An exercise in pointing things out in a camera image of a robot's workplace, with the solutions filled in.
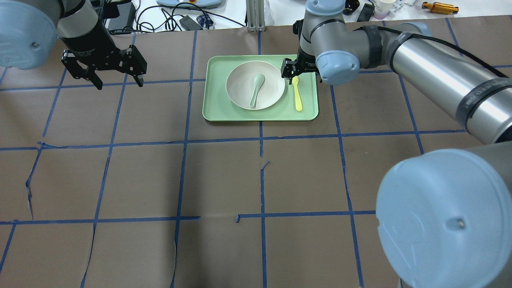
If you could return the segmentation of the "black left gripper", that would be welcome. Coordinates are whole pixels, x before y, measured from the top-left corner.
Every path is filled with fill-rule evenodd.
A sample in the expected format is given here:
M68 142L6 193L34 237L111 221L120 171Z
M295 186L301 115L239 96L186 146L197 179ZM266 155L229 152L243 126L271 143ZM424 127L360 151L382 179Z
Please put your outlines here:
M95 24L79 37L62 36L61 40L67 48L62 64L73 78L88 80L102 90L104 83L97 71L115 70L132 76L135 83L143 87L148 62L134 44L126 49L118 48L104 24Z

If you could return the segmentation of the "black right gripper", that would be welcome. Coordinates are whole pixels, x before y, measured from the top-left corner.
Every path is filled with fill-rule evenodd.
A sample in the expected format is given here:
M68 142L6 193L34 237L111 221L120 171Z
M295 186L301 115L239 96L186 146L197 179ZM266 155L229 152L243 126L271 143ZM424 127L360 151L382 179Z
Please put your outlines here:
M318 73L316 58L314 55L306 53L302 48L298 49L296 60L284 58L281 65L281 77L292 80L303 73Z

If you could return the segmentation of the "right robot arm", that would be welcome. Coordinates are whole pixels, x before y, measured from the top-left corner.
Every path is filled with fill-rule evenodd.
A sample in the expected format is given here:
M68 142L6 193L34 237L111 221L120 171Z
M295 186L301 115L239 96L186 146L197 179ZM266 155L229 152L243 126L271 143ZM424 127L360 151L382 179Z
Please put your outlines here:
M442 149L391 168L376 200L378 235L400 288L510 288L511 79L420 22L348 31L344 1L308 0L283 78L330 85L387 64L482 146Z

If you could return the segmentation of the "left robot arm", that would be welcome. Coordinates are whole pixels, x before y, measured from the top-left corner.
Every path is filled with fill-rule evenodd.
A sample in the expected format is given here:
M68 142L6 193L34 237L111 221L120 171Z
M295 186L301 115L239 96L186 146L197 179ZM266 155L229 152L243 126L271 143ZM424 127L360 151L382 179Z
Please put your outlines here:
M101 90L97 71L115 70L143 87L148 63L133 44L121 50L88 0L2 0L0 63L30 70L48 59L57 39L66 50L62 64L75 79Z

